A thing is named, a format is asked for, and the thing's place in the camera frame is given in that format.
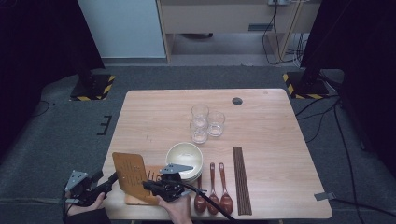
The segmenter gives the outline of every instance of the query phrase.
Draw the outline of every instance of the gray carpet floor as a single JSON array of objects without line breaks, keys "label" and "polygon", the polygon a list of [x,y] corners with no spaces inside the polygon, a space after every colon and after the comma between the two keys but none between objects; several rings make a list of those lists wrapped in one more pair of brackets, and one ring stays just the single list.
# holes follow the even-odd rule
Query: gray carpet floor
[{"label": "gray carpet floor", "polygon": [[[112,134],[129,90],[160,89],[286,89],[282,75],[296,67],[264,66],[125,66],[96,73],[116,76],[102,101],[69,101],[78,81],[71,76],[48,85],[42,101],[18,141],[0,166],[0,223],[62,223],[60,199],[72,170],[93,174],[102,169]],[[298,116],[319,178],[326,191],[353,202],[346,149],[333,110],[322,113],[337,97],[321,100]],[[295,113],[313,100],[290,99]],[[396,214],[396,180],[373,153],[361,150],[348,115],[338,105],[336,114],[346,139],[359,203]],[[112,116],[106,135],[101,123]],[[287,219],[283,223],[362,223],[353,205],[331,201],[333,216],[325,220]],[[396,223],[396,218],[361,208],[364,223]],[[114,220],[113,223],[131,223]]]}]

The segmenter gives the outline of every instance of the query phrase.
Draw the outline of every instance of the black and yellow hazard tape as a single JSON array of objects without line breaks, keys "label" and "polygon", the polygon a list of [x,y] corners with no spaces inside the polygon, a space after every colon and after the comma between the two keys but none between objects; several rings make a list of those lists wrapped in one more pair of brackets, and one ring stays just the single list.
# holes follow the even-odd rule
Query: black and yellow hazard tape
[{"label": "black and yellow hazard tape", "polygon": [[283,80],[286,83],[286,87],[288,88],[291,99],[321,99],[329,96],[328,94],[297,94],[294,91],[293,85],[290,82],[288,74],[283,75]]},{"label": "black and yellow hazard tape", "polygon": [[105,100],[107,98],[108,93],[113,85],[114,79],[116,76],[108,76],[108,80],[106,81],[103,91],[100,95],[78,95],[70,97],[71,101],[91,101],[91,100]]}]

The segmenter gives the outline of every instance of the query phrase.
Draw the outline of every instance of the table top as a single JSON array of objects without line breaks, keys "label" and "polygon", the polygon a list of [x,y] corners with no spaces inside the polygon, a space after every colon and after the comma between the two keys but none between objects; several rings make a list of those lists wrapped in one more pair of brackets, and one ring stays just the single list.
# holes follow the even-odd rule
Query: table top
[{"label": "table top", "polygon": [[[233,103],[242,100],[241,105]],[[225,114],[224,133],[196,145],[204,155],[202,187],[210,194],[209,164],[216,164],[215,189],[222,195],[219,163],[224,162],[227,190],[237,219],[328,218],[328,200],[317,201],[323,187],[309,154],[288,95],[281,89],[129,91],[104,163],[105,181],[115,172],[113,152],[142,155],[145,165],[165,166],[168,150],[191,142],[191,108],[206,104]],[[243,149],[252,215],[238,216],[233,147]],[[127,205],[118,182],[107,194],[105,207],[112,219],[169,219],[153,205]],[[196,214],[192,219],[224,219],[218,213]]]}]

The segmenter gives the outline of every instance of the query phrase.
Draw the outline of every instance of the glass cup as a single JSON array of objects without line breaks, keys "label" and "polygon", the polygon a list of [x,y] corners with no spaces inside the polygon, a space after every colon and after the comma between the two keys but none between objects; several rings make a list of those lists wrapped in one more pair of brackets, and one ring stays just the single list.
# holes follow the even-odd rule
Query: glass cup
[{"label": "glass cup", "polygon": [[224,121],[225,116],[223,113],[220,113],[219,111],[210,112],[207,116],[207,132],[215,137],[222,135],[224,130]]},{"label": "glass cup", "polygon": [[205,126],[197,126],[194,119],[190,122],[190,131],[192,142],[202,144],[207,140],[207,124]]},{"label": "glass cup", "polygon": [[207,127],[207,115],[209,113],[209,107],[207,105],[195,105],[192,107],[191,113],[194,126],[200,128]]}]

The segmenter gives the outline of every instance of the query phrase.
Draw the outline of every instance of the white bowl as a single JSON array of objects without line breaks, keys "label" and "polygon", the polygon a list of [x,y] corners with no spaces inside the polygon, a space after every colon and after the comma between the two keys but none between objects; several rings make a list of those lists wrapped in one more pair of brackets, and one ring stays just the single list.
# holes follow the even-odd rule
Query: white bowl
[{"label": "white bowl", "polygon": [[192,182],[202,172],[204,157],[201,150],[191,143],[178,143],[166,154],[166,165],[169,163],[192,166],[192,170],[180,172],[183,181]]}]

